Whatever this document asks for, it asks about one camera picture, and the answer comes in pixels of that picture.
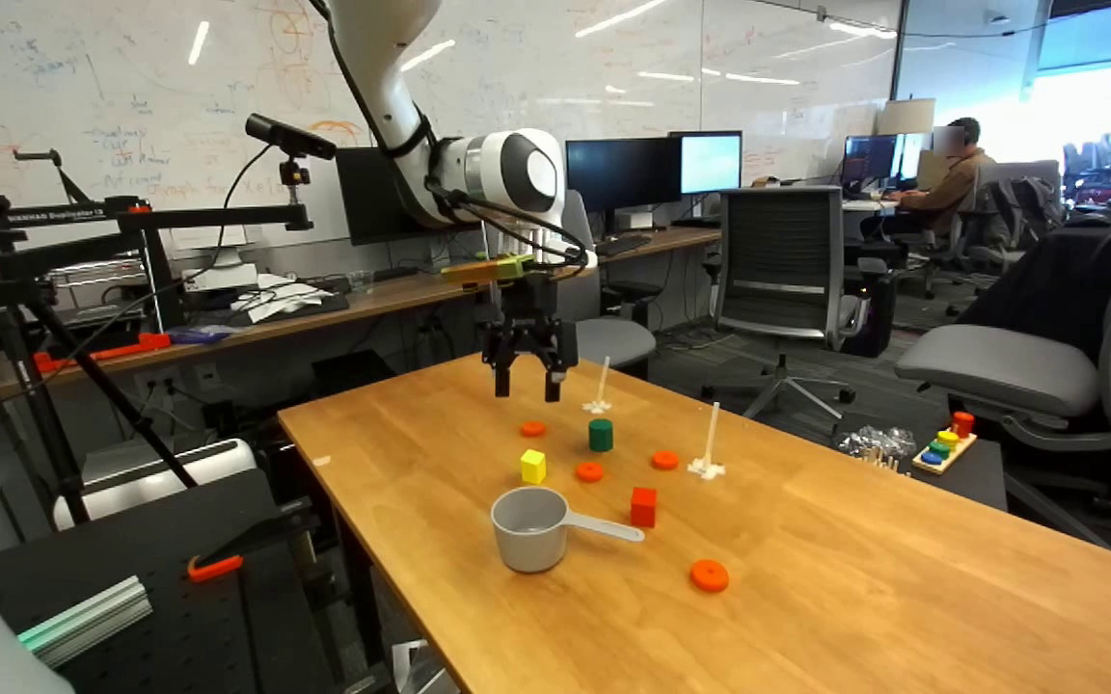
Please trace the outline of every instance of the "person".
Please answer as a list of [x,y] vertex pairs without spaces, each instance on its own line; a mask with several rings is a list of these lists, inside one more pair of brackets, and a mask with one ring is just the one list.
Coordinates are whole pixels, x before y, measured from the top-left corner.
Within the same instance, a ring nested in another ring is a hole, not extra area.
[[863,237],[932,231],[943,241],[954,236],[956,212],[983,190],[993,159],[980,146],[980,120],[966,116],[943,127],[949,169],[938,190],[895,192],[895,217],[867,217]]

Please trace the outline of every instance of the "whiteboard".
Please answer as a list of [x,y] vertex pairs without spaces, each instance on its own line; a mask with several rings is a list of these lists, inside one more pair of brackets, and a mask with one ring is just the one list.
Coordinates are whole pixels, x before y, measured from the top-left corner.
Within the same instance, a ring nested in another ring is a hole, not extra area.
[[[741,127],[747,172],[812,172],[873,116],[887,52],[842,62],[803,88],[706,86],[701,68],[794,68],[768,47],[806,47],[806,15],[751,0],[668,0],[628,28],[576,37],[637,0],[443,0],[413,52],[453,42],[404,71],[435,136],[543,127],[558,138]],[[305,0],[0,0],[0,192],[57,203],[50,167],[13,149],[57,149],[90,197],[145,197],[156,209],[219,209],[262,146],[251,111],[338,146],[376,141],[343,86],[324,20]],[[234,203],[280,203],[280,154],[265,154]],[[265,241],[343,237],[333,161],[302,190],[318,231]]]

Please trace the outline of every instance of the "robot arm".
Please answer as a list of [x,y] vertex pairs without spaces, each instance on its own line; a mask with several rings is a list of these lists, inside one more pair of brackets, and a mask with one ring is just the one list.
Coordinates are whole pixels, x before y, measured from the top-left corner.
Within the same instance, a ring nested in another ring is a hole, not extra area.
[[401,82],[401,48],[431,21],[441,0],[333,0],[328,29],[355,98],[396,161],[413,209],[431,226],[477,219],[473,203],[558,226],[565,154],[548,132],[435,138]]
[[336,62],[382,146],[395,159],[409,212],[430,226],[485,219],[506,236],[543,226],[531,246],[543,260],[503,266],[503,325],[489,329],[484,358],[494,367],[494,391],[508,391],[518,349],[548,367],[548,400],[558,400],[565,370],[580,362],[576,329],[557,318],[558,269],[596,260],[581,237],[558,226],[565,146],[548,132],[489,132],[473,138],[435,138],[430,116],[401,82],[401,48],[430,28],[441,0],[314,0],[328,20]]

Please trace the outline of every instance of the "robot camera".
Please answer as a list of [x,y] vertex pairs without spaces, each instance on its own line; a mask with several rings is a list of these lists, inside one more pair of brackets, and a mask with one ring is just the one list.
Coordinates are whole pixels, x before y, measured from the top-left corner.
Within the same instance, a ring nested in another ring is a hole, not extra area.
[[291,159],[333,159],[336,141],[318,138],[309,132],[298,132],[291,123],[279,123],[269,116],[251,111],[247,116],[247,136],[280,146]]

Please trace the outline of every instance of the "white measuring cup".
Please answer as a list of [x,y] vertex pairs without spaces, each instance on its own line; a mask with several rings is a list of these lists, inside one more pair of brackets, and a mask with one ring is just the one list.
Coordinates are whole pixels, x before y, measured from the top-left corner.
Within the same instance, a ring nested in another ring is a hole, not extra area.
[[634,524],[566,507],[566,499],[548,485],[506,489],[489,503],[489,524],[506,568],[520,575],[551,571],[565,557],[566,529],[585,529],[628,544],[643,539],[643,532]]

